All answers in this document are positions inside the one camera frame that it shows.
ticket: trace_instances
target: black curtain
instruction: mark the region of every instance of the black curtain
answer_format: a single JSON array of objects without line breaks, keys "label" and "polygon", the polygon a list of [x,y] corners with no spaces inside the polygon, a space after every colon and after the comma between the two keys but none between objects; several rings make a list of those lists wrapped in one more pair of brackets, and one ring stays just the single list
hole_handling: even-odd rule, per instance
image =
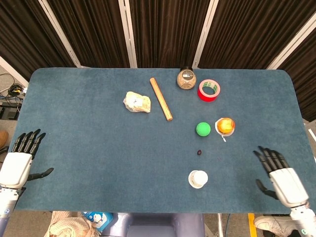
[{"label": "black curtain", "polygon": [[38,68],[74,66],[38,0],[0,1],[0,54],[26,80]]},{"label": "black curtain", "polygon": [[292,78],[302,117],[316,119],[316,29],[295,49],[279,69]]},{"label": "black curtain", "polygon": [[129,67],[117,0],[48,0],[83,66]]},{"label": "black curtain", "polygon": [[209,0],[130,0],[137,66],[191,66]]},{"label": "black curtain", "polygon": [[315,11],[315,0],[220,0],[198,66],[265,69]]}]

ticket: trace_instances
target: tape roll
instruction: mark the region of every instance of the tape roll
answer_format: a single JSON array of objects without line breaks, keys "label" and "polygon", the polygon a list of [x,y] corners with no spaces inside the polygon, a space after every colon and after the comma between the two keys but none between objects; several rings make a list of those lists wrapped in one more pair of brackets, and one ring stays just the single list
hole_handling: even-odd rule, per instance
[{"label": "tape roll", "polygon": [[[214,94],[212,94],[212,95],[206,94],[203,91],[203,87],[210,87],[212,90],[214,90]],[[199,84],[198,89],[197,89],[197,94],[202,101],[212,102],[212,101],[216,100],[220,91],[221,91],[221,87],[219,86],[219,84],[216,81],[206,79],[206,80],[203,80]]]}]

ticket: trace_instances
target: wooden dowel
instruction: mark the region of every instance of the wooden dowel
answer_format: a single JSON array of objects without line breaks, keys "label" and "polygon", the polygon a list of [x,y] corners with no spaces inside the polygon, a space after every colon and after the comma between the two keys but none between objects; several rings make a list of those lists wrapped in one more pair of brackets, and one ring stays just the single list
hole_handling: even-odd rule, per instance
[{"label": "wooden dowel", "polygon": [[162,93],[161,93],[161,91],[159,89],[159,86],[158,86],[158,84],[156,82],[156,79],[155,78],[150,78],[149,81],[150,81],[150,84],[152,85],[152,87],[154,89],[154,92],[155,92],[155,94],[156,94],[156,96],[158,98],[158,101],[159,101],[160,106],[161,106],[161,108],[162,108],[162,110],[164,112],[164,115],[166,116],[167,121],[171,121],[173,119],[172,118],[172,114],[171,114],[171,112],[170,112],[170,110],[169,110],[169,108],[167,106],[166,101],[163,98],[163,95],[162,95]]}]

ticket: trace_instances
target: cloth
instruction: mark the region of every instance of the cloth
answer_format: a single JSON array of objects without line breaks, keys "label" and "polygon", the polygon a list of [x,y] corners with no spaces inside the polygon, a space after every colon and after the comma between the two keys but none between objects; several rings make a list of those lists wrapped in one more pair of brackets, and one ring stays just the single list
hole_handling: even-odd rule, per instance
[{"label": "cloth", "polygon": [[53,211],[51,222],[44,237],[99,237],[92,222],[80,212]]},{"label": "cloth", "polygon": [[[291,78],[280,70],[197,69],[197,83],[181,89],[179,69],[45,68],[32,75],[14,138],[40,128],[31,167],[47,177],[27,182],[17,203],[24,210],[155,213],[288,213],[264,194],[272,183],[253,154],[257,146],[281,152],[316,206],[316,164]],[[167,122],[150,84],[155,77],[173,115]],[[203,102],[199,83],[213,79],[218,98]],[[146,95],[150,113],[132,113],[127,91]],[[236,127],[224,142],[219,118]],[[205,121],[211,133],[200,137]],[[193,170],[208,182],[194,189]]]}]

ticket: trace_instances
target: sneaker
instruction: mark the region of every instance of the sneaker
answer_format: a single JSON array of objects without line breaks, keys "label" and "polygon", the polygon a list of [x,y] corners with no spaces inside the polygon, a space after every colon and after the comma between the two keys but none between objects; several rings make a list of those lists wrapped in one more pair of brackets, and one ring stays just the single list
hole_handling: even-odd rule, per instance
[{"label": "sneaker", "polygon": [[7,131],[0,131],[0,149],[5,146],[6,141],[8,139],[8,135],[9,134]]},{"label": "sneaker", "polygon": [[294,221],[289,216],[260,216],[254,220],[255,227],[270,231],[279,237],[288,237],[296,230]]}]

